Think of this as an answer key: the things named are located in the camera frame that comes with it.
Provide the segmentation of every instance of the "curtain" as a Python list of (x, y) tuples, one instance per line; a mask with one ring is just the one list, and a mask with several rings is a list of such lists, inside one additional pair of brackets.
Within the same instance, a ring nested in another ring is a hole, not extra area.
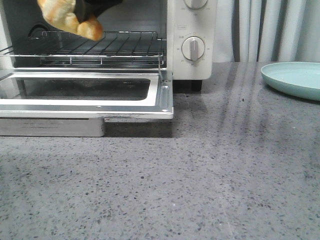
[(320, 0), (218, 0), (214, 62), (320, 61)]

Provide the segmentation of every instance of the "wire rack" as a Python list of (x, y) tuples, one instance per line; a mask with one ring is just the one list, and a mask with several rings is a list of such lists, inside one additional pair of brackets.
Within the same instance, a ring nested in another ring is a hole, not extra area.
[(165, 64), (166, 41), (153, 31), (104, 32), (92, 41), (63, 31), (44, 31), (0, 50), (0, 56), (37, 58), (40, 66), (143, 67)]

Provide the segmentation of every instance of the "white toaster oven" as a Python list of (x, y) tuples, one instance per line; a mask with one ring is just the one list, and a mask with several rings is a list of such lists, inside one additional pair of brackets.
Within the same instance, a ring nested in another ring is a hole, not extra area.
[(103, 136), (107, 119), (172, 119), (173, 81), (212, 71), (218, 0), (123, 0), (92, 41), (0, 0), (0, 135)]

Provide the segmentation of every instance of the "light blue plate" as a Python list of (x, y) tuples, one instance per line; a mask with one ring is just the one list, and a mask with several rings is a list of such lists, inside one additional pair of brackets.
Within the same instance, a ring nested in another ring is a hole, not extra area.
[(272, 88), (296, 97), (320, 101), (320, 63), (279, 62), (261, 69)]

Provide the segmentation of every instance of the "baked bread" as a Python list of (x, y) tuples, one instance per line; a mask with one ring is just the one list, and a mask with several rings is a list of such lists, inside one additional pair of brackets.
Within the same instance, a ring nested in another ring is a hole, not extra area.
[(37, 0), (43, 18), (53, 27), (87, 39), (102, 38), (103, 27), (92, 13), (87, 20), (79, 22), (75, 7), (77, 0)]

